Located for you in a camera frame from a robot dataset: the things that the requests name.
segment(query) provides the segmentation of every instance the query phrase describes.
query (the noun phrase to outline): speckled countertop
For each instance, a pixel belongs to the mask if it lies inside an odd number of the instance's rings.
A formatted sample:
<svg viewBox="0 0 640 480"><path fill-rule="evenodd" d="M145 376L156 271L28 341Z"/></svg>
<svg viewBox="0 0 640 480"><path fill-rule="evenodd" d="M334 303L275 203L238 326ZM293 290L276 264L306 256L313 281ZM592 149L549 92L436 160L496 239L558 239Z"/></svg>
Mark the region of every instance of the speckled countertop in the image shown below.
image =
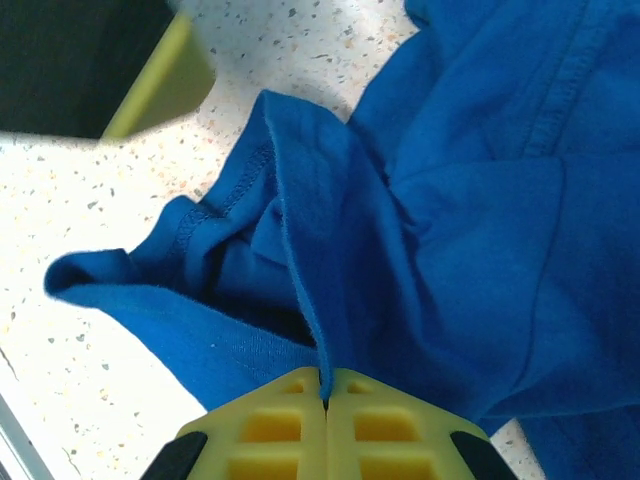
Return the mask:
<svg viewBox="0 0 640 480"><path fill-rule="evenodd" d="M203 409L115 321L45 297L47 266L70 251L131 249L169 199L202 196L261 88L346 118L413 31L401 0L182 3L218 72L196 114L120 145L0 135L0 346L83 479L139 478ZM520 478L544 478L516 424L495 442Z"/></svg>

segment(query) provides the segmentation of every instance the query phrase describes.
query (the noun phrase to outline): blue cloth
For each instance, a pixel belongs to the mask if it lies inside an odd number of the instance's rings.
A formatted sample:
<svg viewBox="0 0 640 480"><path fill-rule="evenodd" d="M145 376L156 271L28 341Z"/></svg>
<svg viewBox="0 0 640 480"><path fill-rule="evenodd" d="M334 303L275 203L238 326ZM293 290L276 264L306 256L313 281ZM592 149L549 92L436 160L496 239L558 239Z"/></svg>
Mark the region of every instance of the blue cloth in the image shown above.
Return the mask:
<svg viewBox="0 0 640 480"><path fill-rule="evenodd" d="M407 9L348 124L264 92L200 202L46 289L209 409L348 367L489 433L519 418L550 479L640 478L638 2Z"/></svg>

